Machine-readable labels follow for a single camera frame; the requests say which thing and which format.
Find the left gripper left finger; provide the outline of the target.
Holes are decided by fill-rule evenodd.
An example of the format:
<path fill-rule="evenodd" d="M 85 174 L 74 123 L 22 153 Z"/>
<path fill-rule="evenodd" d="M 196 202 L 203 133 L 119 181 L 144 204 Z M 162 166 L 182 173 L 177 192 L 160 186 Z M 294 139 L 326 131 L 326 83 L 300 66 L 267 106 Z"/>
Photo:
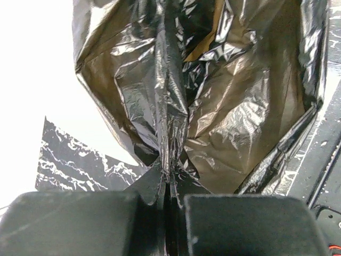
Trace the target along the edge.
<path fill-rule="evenodd" d="M 160 159 L 125 191 L 139 194 L 128 254 L 165 255 L 166 175 Z"/>

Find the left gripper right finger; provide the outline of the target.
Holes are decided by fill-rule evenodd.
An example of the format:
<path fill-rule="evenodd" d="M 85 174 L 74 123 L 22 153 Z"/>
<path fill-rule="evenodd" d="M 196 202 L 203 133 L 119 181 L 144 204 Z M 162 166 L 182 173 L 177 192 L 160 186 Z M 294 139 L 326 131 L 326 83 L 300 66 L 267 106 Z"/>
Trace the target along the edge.
<path fill-rule="evenodd" d="M 169 183 L 169 255 L 188 255 L 184 198 L 210 194 L 197 178 L 185 170 L 175 171 Z"/>

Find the black trash bag roll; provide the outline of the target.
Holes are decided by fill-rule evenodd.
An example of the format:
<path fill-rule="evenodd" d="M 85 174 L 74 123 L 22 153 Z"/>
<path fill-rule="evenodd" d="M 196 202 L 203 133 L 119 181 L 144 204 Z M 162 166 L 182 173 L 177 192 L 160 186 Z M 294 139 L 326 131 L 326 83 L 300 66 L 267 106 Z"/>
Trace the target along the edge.
<path fill-rule="evenodd" d="M 323 104 L 328 1 L 74 1 L 75 73 L 143 167 L 270 195 Z"/>

